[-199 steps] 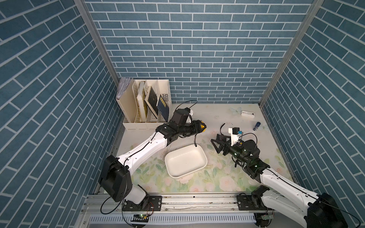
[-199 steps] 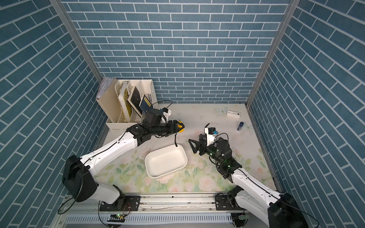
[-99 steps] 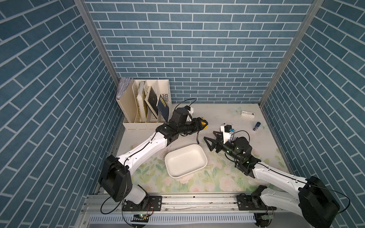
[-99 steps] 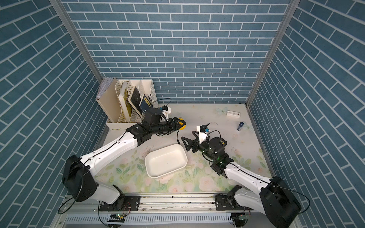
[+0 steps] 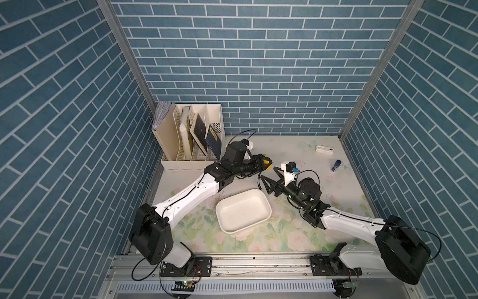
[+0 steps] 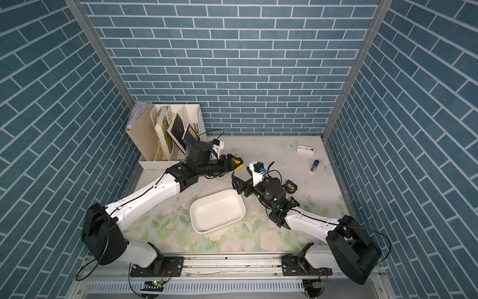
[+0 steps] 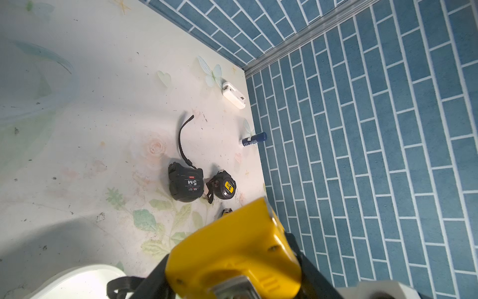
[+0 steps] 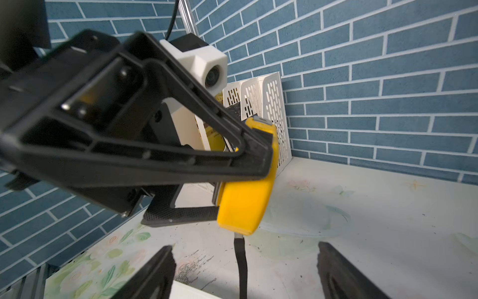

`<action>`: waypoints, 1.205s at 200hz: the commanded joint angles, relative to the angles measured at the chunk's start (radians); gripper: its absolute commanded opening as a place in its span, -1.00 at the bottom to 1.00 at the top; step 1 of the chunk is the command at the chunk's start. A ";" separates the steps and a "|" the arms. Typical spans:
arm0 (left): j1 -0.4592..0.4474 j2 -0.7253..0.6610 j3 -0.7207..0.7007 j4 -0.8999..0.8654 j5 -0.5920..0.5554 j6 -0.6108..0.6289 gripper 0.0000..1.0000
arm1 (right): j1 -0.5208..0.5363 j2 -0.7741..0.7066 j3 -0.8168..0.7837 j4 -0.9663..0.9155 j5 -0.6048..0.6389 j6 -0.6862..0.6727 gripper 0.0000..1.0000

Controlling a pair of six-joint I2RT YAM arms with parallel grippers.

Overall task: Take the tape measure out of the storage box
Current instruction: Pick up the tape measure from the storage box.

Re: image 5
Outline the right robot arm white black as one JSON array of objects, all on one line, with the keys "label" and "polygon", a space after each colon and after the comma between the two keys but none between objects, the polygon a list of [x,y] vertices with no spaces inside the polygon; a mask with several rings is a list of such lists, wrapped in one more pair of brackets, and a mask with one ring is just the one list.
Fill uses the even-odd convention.
[{"label": "right robot arm white black", "polygon": [[312,227],[341,232],[373,245],[371,250],[353,250],[346,249],[346,243],[341,242],[336,254],[343,265],[350,269],[384,269],[404,283],[419,282],[431,251],[417,228],[398,216],[367,218],[343,212],[321,201],[320,182],[312,178],[297,182],[295,172],[278,167],[274,171],[279,177],[277,181],[260,177],[266,192],[275,197],[284,195]]}]

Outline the yellow tape measure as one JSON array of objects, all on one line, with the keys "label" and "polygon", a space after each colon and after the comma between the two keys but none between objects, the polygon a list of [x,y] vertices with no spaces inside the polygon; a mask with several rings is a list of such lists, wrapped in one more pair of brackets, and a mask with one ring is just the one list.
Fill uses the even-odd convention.
[{"label": "yellow tape measure", "polygon": [[263,155],[263,164],[265,165],[265,170],[269,170],[272,167],[273,162],[271,158],[266,155]]}]

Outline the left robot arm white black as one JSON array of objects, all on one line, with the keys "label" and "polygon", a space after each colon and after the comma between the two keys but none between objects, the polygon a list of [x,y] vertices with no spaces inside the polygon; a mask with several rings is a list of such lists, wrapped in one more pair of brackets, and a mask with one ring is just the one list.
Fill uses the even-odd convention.
[{"label": "left robot arm white black", "polygon": [[202,175],[175,196],[137,210],[128,239],[150,265],[165,261],[178,268],[187,265],[193,253],[173,241],[172,230],[204,200],[215,196],[236,177],[248,178],[271,168],[264,154],[251,154],[248,140],[227,145],[225,154],[208,165]]}]

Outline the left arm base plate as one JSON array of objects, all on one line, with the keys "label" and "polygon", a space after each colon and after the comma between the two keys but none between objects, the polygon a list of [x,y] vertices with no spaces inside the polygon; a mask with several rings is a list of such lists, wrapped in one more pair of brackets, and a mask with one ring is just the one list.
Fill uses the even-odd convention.
[{"label": "left arm base plate", "polygon": [[212,270],[211,256],[192,256],[183,267],[177,267],[170,263],[163,263],[161,267],[162,277],[210,277]]}]

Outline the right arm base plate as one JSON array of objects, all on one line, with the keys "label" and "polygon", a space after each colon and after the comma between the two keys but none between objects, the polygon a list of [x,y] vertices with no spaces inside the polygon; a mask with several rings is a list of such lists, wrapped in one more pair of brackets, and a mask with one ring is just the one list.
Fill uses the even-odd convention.
[{"label": "right arm base plate", "polygon": [[361,268],[348,268],[339,258],[331,259],[328,255],[313,255],[309,258],[313,276],[361,276]]}]

